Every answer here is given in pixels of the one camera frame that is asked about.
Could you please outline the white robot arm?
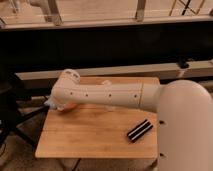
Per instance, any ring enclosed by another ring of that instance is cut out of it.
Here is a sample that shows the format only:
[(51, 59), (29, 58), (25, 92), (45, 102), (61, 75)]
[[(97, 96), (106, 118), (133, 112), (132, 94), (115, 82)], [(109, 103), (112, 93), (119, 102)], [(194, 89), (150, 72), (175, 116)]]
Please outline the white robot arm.
[(213, 171), (213, 97), (194, 81), (82, 84), (78, 72), (65, 69), (46, 104), (62, 110), (70, 102), (153, 112), (158, 171)]

